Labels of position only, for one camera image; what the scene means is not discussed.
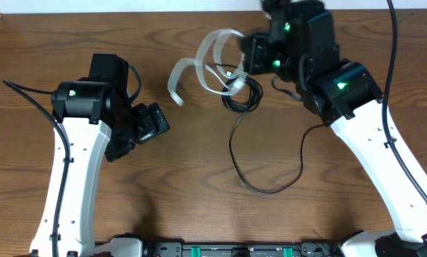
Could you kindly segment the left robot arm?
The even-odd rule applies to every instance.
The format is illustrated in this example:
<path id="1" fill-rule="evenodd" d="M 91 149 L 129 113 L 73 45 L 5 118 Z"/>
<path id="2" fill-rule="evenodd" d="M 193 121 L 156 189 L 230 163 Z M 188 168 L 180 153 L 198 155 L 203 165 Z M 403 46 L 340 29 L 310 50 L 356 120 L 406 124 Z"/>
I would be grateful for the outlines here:
<path id="1" fill-rule="evenodd" d="M 30 256 L 152 256 L 153 246 L 130 233 L 94 240 L 94 206 L 102 161 L 116 161 L 169 123 L 157 103 L 133 102 L 135 68 L 116 54 L 94 54 L 89 75 L 64 81 L 51 95 L 55 151 L 49 189 Z"/>

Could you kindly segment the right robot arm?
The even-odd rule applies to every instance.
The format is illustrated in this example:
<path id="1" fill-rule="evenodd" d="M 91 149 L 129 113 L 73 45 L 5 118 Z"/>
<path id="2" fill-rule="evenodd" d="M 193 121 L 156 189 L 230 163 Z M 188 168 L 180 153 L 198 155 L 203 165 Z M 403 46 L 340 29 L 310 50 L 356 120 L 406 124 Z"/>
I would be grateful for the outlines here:
<path id="1" fill-rule="evenodd" d="M 333 16 L 321 1 L 264 1 L 267 32 L 241 41 L 251 75 L 293 82 L 293 97 L 353 152 L 381 195 L 393 230 L 358 232 L 341 256 L 427 256 L 427 174 L 403 140 L 380 88 L 360 63 L 342 59 Z"/>

